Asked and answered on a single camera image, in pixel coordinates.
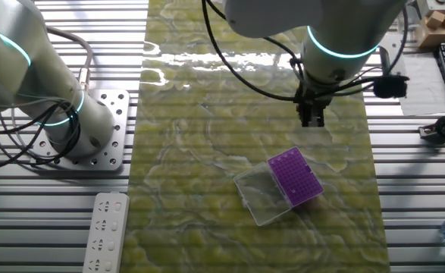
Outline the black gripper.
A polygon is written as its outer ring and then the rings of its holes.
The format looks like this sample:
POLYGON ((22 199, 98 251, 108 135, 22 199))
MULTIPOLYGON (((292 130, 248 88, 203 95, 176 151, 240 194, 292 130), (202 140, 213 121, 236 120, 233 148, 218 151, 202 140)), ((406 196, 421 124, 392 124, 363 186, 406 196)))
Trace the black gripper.
POLYGON ((334 88, 333 84, 326 83, 307 83, 300 81, 296 89, 295 103, 296 111, 303 127, 323 127, 324 126, 324 109, 327 108, 332 98, 330 95, 317 97, 324 91, 330 91, 334 88), (306 108, 305 104, 310 106, 317 105, 312 110, 306 108))

